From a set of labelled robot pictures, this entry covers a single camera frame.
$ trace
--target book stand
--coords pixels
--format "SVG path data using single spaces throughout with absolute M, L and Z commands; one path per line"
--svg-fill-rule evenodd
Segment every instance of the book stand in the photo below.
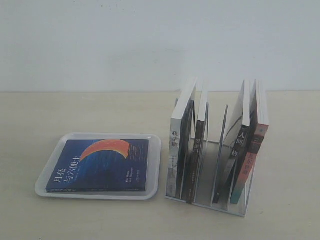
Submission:
M 226 119 L 228 113 L 228 105 L 225 108 L 225 114 L 223 119 L 221 137 L 219 142 L 208 140 L 208 132 L 209 132 L 209 104 L 207 103 L 207 111 L 206 111 L 206 134 L 205 139 L 203 140 L 203 150 L 200 157 L 200 162 L 198 163 L 198 174 L 196 179 L 195 185 L 195 195 L 194 201 L 191 203 L 192 205 L 203 207 L 211 210 L 216 210 L 219 212 L 236 215 L 239 217 L 245 217 L 248 208 L 250 190 L 252 186 L 255 166 L 252 167 L 252 171 L 248 177 L 248 180 L 245 184 L 245 188 L 242 192 L 240 197 L 240 201 L 238 204 L 230 204 L 231 193 L 233 189 L 233 185 L 231 184 L 229 189 L 225 189 L 221 193 L 220 200 L 218 203 L 213 203 L 215 187 L 217 183 L 217 175 L 219 171 L 221 171 L 221 159 L 228 157 L 224 156 L 223 149 L 229 148 L 229 146 L 223 145 L 224 140 L 224 131 L 226 127 Z M 193 146 L 194 138 L 190 139 L 190 145 Z M 232 183 L 234 182 L 235 178 L 235 170 L 233 171 L 232 175 Z M 187 203 L 186 201 L 182 200 L 181 198 L 182 193 L 180 193 L 180 198 L 169 197 L 166 196 L 165 198 Z

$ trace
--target white book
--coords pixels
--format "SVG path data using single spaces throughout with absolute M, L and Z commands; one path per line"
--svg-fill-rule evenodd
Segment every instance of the white book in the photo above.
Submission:
M 194 78 L 187 82 L 171 116 L 166 194 L 172 198 L 181 199 L 182 195 L 197 80 Z

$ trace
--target metal book holder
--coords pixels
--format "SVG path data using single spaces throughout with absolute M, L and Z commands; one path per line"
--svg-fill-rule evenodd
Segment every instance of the metal book holder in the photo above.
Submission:
M 235 179 L 234 169 L 232 171 L 232 182 L 229 184 L 229 188 L 222 191 L 220 195 L 220 199 L 218 203 L 213 203 L 215 188 L 217 187 L 217 176 L 219 175 L 221 169 L 221 159 L 225 159 L 224 148 L 229 148 L 229 146 L 223 145 L 224 141 L 224 132 L 226 127 L 226 119 L 228 113 L 228 105 L 225 107 L 225 113 L 223 118 L 222 131 L 220 136 L 220 141 L 215 142 L 208 140 L 208 132 L 209 132 L 209 104 L 207 103 L 207 111 L 206 111 L 206 133 L 203 140 L 203 149 L 202 154 L 200 156 L 200 162 L 198 163 L 198 172 L 195 184 L 194 191 L 194 200 L 191 203 L 192 205 L 203 207 L 211 210 L 216 210 L 219 212 L 236 215 L 239 217 L 245 217 L 248 209 L 248 202 L 250 196 L 250 190 L 252 186 L 255 166 L 253 166 L 252 171 L 248 177 L 248 180 L 245 184 L 243 192 L 241 194 L 240 200 L 238 204 L 231 204 L 230 199 L 232 195 L 233 182 Z M 194 138 L 190 138 L 190 145 L 193 146 Z M 187 203 L 185 200 L 182 200 L 182 189 L 181 186 L 180 198 L 167 196 L 166 198 L 182 203 Z

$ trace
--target white wall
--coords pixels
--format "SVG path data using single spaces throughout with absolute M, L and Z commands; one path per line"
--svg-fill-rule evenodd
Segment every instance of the white wall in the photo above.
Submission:
M 320 90 L 318 0 L 0 0 L 0 91 Z

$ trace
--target orange crescent moon illustration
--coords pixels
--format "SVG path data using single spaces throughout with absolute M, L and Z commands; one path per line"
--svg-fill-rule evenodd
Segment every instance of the orange crescent moon illustration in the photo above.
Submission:
M 82 161 L 84 158 L 93 153 L 105 150 L 115 151 L 124 156 L 124 158 L 126 159 L 129 155 L 129 147 L 130 144 L 128 142 L 119 139 L 106 139 L 97 141 L 84 150 L 84 152 L 80 156 L 79 161 Z

